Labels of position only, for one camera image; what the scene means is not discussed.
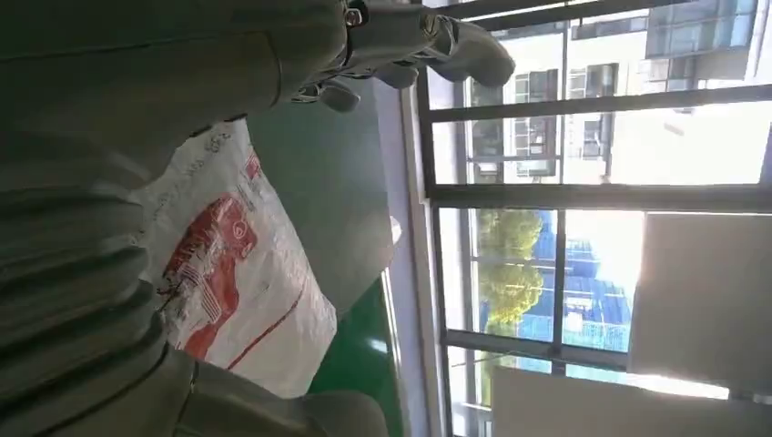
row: red printed logo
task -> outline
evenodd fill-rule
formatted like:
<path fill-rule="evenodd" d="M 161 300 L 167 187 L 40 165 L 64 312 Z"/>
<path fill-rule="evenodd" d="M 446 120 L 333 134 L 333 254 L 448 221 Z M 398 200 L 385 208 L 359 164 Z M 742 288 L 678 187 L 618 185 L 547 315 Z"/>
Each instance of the red printed logo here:
<path fill-rule="evenodd" d="M 167 303 L 186 300 L 181 308 L 187 313 L 179 315 L 183 328 L 178 347 L 196 358 L 207 356 L 219 329 L 239 306 L 236 267 L 257 242 L 244 208 L 230 194 L 212 202 L 188 226 L 164 270 L 168 287 L 159 292 Z"/>

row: white wall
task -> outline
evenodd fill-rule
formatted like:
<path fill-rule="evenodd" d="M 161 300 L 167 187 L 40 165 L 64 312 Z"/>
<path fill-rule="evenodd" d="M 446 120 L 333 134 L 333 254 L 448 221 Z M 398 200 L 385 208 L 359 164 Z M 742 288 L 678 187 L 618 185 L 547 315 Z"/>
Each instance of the white wall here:
<path fill-rule="evenodd" d="M 772 392 L 772 218 L 649 214 L 631 371 Z"/>
<path fill-rule="evenodd" d="M 762 437 L 769 407 L 656 393 L 603 382 L 498 367 L 497 437 Z"/>

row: building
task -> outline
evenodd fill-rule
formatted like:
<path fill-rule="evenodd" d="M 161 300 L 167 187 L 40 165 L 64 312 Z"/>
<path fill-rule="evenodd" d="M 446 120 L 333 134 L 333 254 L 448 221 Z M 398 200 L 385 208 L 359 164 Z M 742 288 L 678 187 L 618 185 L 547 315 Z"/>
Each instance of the building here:
<path fill-rule="evenodd" d="M 469 85 L 467 98 L 473 106 L 535 103 L 743 83 L 752 76 L 756 20 L 756 0 L 698 0 L 504 31 L 499 37 L 517 60 L 514 79 L 495 93 Z M 620 173 L 613 159 L 625 155 L 613 149 L 631 147 L 625 140 L 631 126 L 640 135 L 641 122 L 652 124 L 645 129 L 650 143 L 683 134 L 679 115 L 692 108 L 667 112 L 656 120 L 600 113 L 471 122 L 470 178 L 482 183 L 612 180 Z"/>

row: metal window frame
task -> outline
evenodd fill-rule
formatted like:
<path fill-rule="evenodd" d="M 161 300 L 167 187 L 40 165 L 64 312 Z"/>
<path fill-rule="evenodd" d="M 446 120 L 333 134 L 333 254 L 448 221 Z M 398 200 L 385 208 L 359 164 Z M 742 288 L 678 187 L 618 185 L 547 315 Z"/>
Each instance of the metal window frame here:
<path fill-rule="evenodd" d="M 489 30 L 508 29 L 569 21 L 596 15 L 626 12 L 635 9 L 675 5 L 688 0 L 600 0 L 596 2 L 564 5 L 522 14 L 505 15 L 469 20 Z M 555 0 L 523 0 L 513 4 L 511 0 L 477 0 L 450 5 L 438 9 L 439 13 L 457 18 L 479 17 L 509 12 L 513 7 L 557 5 Z M 564 29 L 568 37 L 569 26 Z M 568 72 L 564 69 L 564 79 Z M 623 186 L 603 184 L 584 185 L 438 185 L 436 183 L 433 155 L 434 123 L 463 122 L 478 119 L 499 119 L 539 116 L 565 116 L 582 113 L 607 113 L 628 110 L 644 110 L 668 107 L 696 107 L 709 104 L 727 104 L 772 100 L 772 85 L 741 86 L 711 90 L 687 90 L 656 93 L 642 96 L 598 97 L 555 102 L 499 105 L 493 107 L 464 107 L 450 109 L 430 108 L 428 77 L 421 74 L 417 81 L 417 103 L 422 147 L 424 189 L 430 202 L 433 256 L 436 266 L 434 296 L 435 317 L 440 331 L 441 372 L 444 388 L 444 417 L 447 435 L 452 433 L 452 398 L 448 376 L 448 348 L 465 348 L 468 351 L 489 351 L 528 358 L 548 360 L 553 364 L 553 374 L 565 375 L 565 366 L 575 364 L 610 371 L 625 371 L 627 354 L 580 348 L 562 343 L 564 307 L 564 273 L 566 257 L 565 215 L 567 209 L 624 209 L 644 211 L 772 213 L 772 187 L 761 185 L 718 186 Z M 467 161 L 459 161 L 467 166 Z M 556 210 L 557 239 L 555 259 L 554 337 L 552 342 L 523 340 L 472 332 L 449 330 L 445 323 L 444 285 L 442 274 L 441 208 L 458 208 L 460 214 L 469 208 L 524 208 Z M 473 260 L 469 248 L 465 262 Z M 470 279 L 463 284 L 470 287 Z"/>
<path fill-rule="evenodd" d="M 660 6 L 678 5 L 690 1 L 693 0 L 596 0 L 586 3 L 565 5 L 562 7 L 541 9 L 522 14 L 516 14 L 516 10 L 514 10 L 511 15 L 483 17 L 480 19 L 472 19 L 470 21 L 485 30 L 494 32 L 532 25 L 547 25 L 559 21 L 567 22 L 591 16 L 619 14 L 622 12 L 634 11 L 636 9 L 650 9 Z"/>
<path fill-rule="evenodd" d="M 466 120 L 564 116 L 595 112 L 620 112 L 671 107 L 700 107 L 728 103 L 772 100 L 772 85 L 736 86 L 718 89 L 689 89 L 640 96 L 613 96 L 516 103 L 489 107 L 454 107 L 426 113 L 427 122 L 450 123 Z"/>

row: glass pane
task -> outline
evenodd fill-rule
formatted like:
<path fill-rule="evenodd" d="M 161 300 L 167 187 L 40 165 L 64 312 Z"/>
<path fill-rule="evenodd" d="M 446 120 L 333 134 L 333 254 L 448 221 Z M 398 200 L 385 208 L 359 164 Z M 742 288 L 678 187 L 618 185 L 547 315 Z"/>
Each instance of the glass pane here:
<path fill-rule="evenodd" d="M 441 184 L 557 184 L 560 118 L 437 123 L 434 166 Z"/>
<path fill-rule="evenodd" d="M 552 363 L 462 348 L 448 348 L 453 434 L 492 437 L 491 376 L 496 366 L 549 373 Z"/>
<path fill-rule="evenodd" d="M 735 18 L 735 26 L 732 29 L 732 47 L 747 45 L 751 26 L 750 15 L 741 15 Z"/>
<path fill-rule="evenodd" d="M 553 338 L 554 211 L 441 209 L 448 328 Z"/>
<path fill-rule="evenodd" d="M 704 384 L 702 382 L 675 380 L 656 375 L 636 375 L 634 373 L 606 371 L 568 364 L 565 366 L 565 376 L 581 380 L 630 385 L 645 390 L 658 391 L 666 394 L 677 394 L 680 396 L 693 396 L 719 400 L 729 399 L 729 389 L 725 387 Z"/>
<path fill-rule="evenodd" d="M 666 86 L 684 89 L 691 83 L 671 79 L 649 85 L 664 91 Z M 715 82 L 705 84 L 714 87 Z M 766 183 L 772 174 L 765 168 L 771 122 L 772 103 L 752 102 L 435 124 L 437 181 L 589 185 Z"/>
<path fill-rule="evenodd" d="M 667 85 L 683 89 L 686 83 L 669 80 Z M 762 174 L 767 174 L 764 161 L 772 122 L 770 111 L 772 104 L 756 102 L 566 116 L 563 182 L 762 182 Z M 594 133 L 593 141 L 586 129 L 593 126 L 589 122 L 598 120 L 600 133 Z"/>
<path fill-rule="evenodd" d="M 644 219 L 642 212 L 566 211 L 565 344 L 628 351 Z"/>
<path fill-rule="evenodd" d="M 604 82 L 602 96 L 634 96 L 653 92 L 654 79 L 639 74 L 637 65 L 644 60 L 678 59 L 694 56 L 689 77 L 690 86 L 697 79 L 731 79 L 716 81 L 714 86 L 768 84 L 772 75 L 766 69 L 746 68 L 757 58 L 769 57 L 770 44 L 762 44 L 763 32 L 752 32 L 753 15 L 738 14 L 754 2 L 745 0 L 695 0 L 681 5 L 640 9 L 623 14 L 600 15 L 569 22 L 534 25 L 494 32 L 516 62 L 509 83 L 496 90 L 504 104 L 553 101 L 564 98 L 597 97 L 599 93 L 580 92 L 592 86 L 587 80 L 580 85 L 574 71 L 589 66 L 607 66 L 613 74 Z M 564 34 L 568 44 L 564 45 Z M 758 39 L 760 56 L 749 54 L 732 57 L 743 65 L 727 72 L 724 61 L 716 60 L 722 48 L 747 47 Z M 563 70 L 564 56 L 567 70 Z M 472 80 L 451 84 L 431 72 L 430 103 L 432 108 L 474 107 L 490 105 L 475 95 Z"/>

